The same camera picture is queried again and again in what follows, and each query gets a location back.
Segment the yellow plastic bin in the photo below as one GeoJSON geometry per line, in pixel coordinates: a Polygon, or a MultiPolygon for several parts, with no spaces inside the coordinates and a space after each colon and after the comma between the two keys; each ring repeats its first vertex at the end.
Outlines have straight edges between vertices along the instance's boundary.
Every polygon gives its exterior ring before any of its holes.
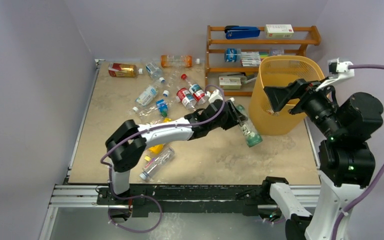
{"type": "Polygon", "coordinates": [[[301,123],[304,113],[290,114],[299,99],[287,96],[287,87],[296,80],[308,82],[324,78],[319,65],[299,55],[276,55],[264,58],[259,67],[252,91],[248,117],[259,134],[280,136],[292,131],[301,123]]]}

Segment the crushed blue label bottle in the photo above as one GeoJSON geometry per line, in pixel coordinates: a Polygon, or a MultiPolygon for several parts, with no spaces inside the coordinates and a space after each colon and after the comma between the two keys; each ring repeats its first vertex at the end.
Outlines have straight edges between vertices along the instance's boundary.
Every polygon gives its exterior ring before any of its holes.
{"type": "Polygon", "coordinates": [[[165,118],[169,115],[169,110],[172,104],[171,101],[160,99],[147,106],[134,106],[132,111],[140,117],[158,116],[165,118]]]}

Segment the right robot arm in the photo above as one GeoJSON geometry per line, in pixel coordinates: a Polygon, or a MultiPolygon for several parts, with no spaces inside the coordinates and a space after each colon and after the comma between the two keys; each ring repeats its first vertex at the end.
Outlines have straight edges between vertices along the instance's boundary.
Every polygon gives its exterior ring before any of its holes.
{"type": "Polygon", "coordinates": [[[288,240],[344,239],[351,213],[346,205],[368,188],[375,170],[367,140],[383,124],[382,103],[356,92],[338,104],[335,88],[322,80],[297,79],[284,87],[266,86],[264,92],[275,112],[297,100],[289,113],[305,113],[325,139],[319,145],[320,193],[314,213],[302,206],[283,177],[265,178],[262,200],[279,207],[288,240]]]}

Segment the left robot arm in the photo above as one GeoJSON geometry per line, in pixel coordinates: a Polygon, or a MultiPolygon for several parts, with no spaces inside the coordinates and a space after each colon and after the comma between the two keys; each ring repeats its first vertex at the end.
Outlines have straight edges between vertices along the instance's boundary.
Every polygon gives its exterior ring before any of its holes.
{"type": "Polygon", "coordinates": [[[118,205],[128,201],[130,171],[148,148],[203,138],[214,129],[229,130],[247,119],[231,99],[217,99],[206,108],[166,123],[137,124],[132,119],[126,120],[105,142],[106,154],[102,160],[110,159],[110,199],[118,205]]]}

